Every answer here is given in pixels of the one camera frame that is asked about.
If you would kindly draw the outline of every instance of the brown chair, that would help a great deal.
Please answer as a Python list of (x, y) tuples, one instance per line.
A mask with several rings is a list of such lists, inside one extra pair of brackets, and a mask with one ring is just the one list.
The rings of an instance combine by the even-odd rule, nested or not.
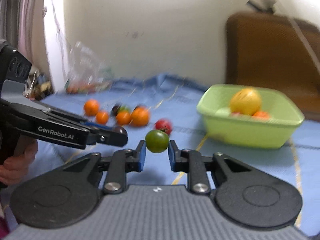
[[(320, 59), (319, 30), (296, 22)], [(260, 12), (229, 17), (226, 83), (279, 90), (307, 119), (320, 121), (320, 74), (286, 17)]]

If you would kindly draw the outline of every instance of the green tomato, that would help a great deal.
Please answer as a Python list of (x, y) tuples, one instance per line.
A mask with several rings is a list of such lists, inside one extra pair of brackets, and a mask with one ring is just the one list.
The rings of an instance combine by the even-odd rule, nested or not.
[(169, 136), (160, 130), (152, 130), (145, 137), (147, 149), (153, 153), (161, 153), (169, 146)]
[(120, 113), (122, 111), (127, 111), (127, 112), (131, 113), (131, 109), (125, 105), (119, 107), (118, 113)]

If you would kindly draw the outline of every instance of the green container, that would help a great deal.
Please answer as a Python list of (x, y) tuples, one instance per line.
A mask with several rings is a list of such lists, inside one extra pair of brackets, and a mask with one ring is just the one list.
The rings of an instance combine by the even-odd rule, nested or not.
[(257, 120), (247, 115), (230, 115), (233, 95), (246, 88), (213, 85), (202, 96), (197, 111), (202, 115), (207, 135), (225, 143), (260, 148), (280, 148), (302, 124), (304, 115), (283, 93), (255, 88), (261, 95), (262, 111), (271, 118)]

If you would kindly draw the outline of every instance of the human hand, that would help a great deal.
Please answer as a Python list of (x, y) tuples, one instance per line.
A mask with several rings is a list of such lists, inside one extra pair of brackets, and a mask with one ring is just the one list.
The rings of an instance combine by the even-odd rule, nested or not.
[(23, 154), (7, 158), (0, 166), (0, 182), (8, 186), (21, 182), (23, 177), (28, 174), (29, 165), (36, 158), (37, 151), (37, 140), (30, 138)]

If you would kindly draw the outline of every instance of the yellow fruit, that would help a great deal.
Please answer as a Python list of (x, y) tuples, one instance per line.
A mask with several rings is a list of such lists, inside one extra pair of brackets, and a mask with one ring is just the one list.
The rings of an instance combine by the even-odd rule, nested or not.
[(229, 106), (232, 113), (253, 115), (261, 109), (261, 97), (255, 89), (245, 88), (231, 98)]

